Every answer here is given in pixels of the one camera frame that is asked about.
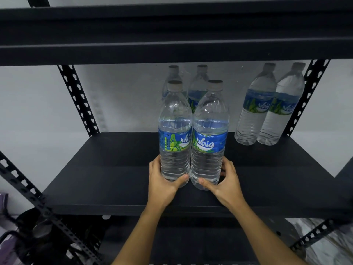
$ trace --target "brand logo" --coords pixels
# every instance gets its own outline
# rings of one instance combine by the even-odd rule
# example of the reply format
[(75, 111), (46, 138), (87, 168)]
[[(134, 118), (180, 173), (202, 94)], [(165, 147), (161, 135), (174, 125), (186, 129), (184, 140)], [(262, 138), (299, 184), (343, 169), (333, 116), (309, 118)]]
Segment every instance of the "brand logo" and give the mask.
[(208, 144), (209, 141), (205, 141), (205, 138), (202, 138), (202, 139), (198, 139), (197, 138), (197, 147), (200, 149), (200, 150), (203, 150), (203, 151), (209, 151), (209, 150), (212, 150), (212, 148), (215, 146), (215, 144), (213, 142), (211, 142), (210, 144)]
[(187, 135), (186, 135), (186, 137), (184, 138), (184, 139), (180, 139), (180, 144), (179, 144), (179, 146), (180, 147), (186, 147), (186, 146), (188, 146), (189, 145), (189, 143), (190, 143), (190, 133), (187, 133)]
[(267, 111), (268, 108), (270, 107), (270, 103), (269, 102), (264, 102), (264, 103), (259, 103), (259, 106), (256, 108), (259, 112), (264, 112)]
[(289, 104), (288, 106), (283, 106), (281, 109), (281, 113), (290, 114), (294, 111), (296, 104)]

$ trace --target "water bottle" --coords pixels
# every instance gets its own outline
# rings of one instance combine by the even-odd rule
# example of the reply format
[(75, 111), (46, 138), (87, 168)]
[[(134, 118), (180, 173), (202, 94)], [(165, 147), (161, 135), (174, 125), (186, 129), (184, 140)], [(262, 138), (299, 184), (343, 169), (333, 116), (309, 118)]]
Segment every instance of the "water bottle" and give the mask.
[(162, 88), (162, 100), (165, 99), (165, 97), (168, 94), (168, 82), (171, 80), (176, 80), (176, 81), (183, 81), (181, 77), (179, 76), (179, 66), (178, 65), (170, 65), (169, 66), (169, 75), (164, 81), (163, 88)]
[(196, 76), (191, 80), (188, 89), (188, 99), (192, 113), (195, 112), (200, 99), (207, 93), (208, 80), (207, 65), (197, 65)]
[(196, 107), (193, 120), (191, 150), (191, 182), (206, 190), (198, 182), (202, 177), (217, 184), (226, 146), (229, 111), (222, 97), (223, 82), (209, 80), (207, 93)]
[(159, 152), (162, 176), (174, 181), (190, 174), (192, 112), (181, 81), (169, 81), (167, 89), (158, 121)]
[(258, 142), (274, 145), (280, 139), (290, 115), (293, 113), (304, 91), (302, 71), (305, 63), (294, 62), (289, 73), (277, 83), (276, 93), (262, 125)]
[(243, 145), (253, 145), (276, 92), (275, 63), (265, 63), (262, 72), (250, 84), (234, 137)]

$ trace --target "person's right arm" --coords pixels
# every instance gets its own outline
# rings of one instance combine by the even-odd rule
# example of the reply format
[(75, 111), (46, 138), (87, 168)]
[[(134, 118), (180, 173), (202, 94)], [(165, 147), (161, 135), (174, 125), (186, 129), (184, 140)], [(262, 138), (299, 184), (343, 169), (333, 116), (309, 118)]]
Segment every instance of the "person's right arm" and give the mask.
[(213, 185), (204, 178), (199, 178), (199, 183), (212, 191), (236, 217), (260, 264), (306, 265), (307, 263), (291, 251), (246, 203), (233, 162), (223, 157), (222, 168), (225, 172), (221, 172), (221, 175), (226, 178), (220, 184)]

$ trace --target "person's left hand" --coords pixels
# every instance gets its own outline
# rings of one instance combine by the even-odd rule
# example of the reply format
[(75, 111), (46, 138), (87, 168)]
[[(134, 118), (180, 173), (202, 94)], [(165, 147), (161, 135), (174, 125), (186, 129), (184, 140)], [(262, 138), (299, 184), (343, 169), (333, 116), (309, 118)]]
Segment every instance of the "person's left hand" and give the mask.
[(176, 181), (169, 182), (161, 174), (160, 160), (161, 156), (158, 155), (156, 159), (150, 162), (148, 202), (146, 208), (161, 214), (173, 200), (178, 188), (188, 180), (189, 175), (182, 175)]

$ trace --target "person's left arm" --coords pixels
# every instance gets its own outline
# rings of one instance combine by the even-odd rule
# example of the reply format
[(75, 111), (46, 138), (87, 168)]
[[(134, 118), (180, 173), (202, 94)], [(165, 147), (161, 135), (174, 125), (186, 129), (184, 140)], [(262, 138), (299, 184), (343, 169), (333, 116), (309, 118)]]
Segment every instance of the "person's left arm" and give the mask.
[(148, 202), (134, 230), (112, 265), (148, 265), (157, 224), (178, 188), (188, 179), (185, 174), (174, 182), (161, 175), (160, 156), (150, 162)]

